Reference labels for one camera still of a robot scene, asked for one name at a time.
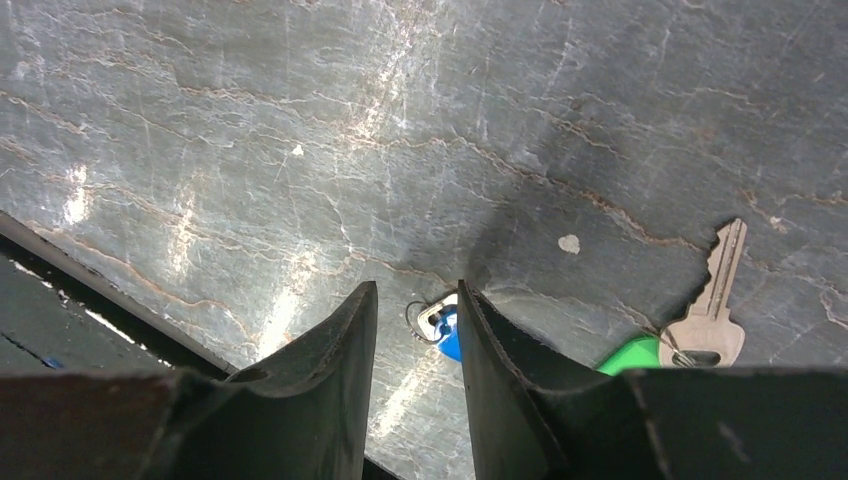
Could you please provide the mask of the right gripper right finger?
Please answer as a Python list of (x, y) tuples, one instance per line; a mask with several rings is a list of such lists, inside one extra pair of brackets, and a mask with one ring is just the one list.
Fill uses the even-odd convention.
[(631, 369), (543, 345), (458, 285), (480, 479), (843, 479), (841, 368)]

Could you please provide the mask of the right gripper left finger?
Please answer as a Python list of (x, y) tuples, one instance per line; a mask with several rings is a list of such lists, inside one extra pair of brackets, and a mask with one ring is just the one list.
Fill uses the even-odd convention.
[(370, 479), (378, 290), (220, 381), (190, 369), (1, 378), (5, 479)]

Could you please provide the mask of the blue tag key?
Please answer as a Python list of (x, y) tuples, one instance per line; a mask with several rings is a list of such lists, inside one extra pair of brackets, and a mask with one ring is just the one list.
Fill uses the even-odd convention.
[(404, 320), (411, 335), (443, 356), (460, 363), (458, 335), (458, 294), (453, 291), (439, 300), (414, 300), (404, 310)]

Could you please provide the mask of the green tag key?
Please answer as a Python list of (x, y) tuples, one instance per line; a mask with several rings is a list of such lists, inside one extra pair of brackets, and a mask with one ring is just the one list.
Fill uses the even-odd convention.
[(737, 218), (716, 232), (707, 257), (708, 278), (682, 318), (631, 339), (596, 368), (607, 375), (637, 368), (731, 367), (745, 343), (743, 327), (731, 320), (728, 300), (744, 250), (747, 224)]

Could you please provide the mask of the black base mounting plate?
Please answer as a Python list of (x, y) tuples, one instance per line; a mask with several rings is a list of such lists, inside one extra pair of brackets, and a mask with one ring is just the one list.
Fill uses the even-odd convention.
[[(236, 368), (144, 311), (8, 215), (1, 218), (1, 378), (13, 373)], [(378, 469), (376, 477), (389, 472)]]

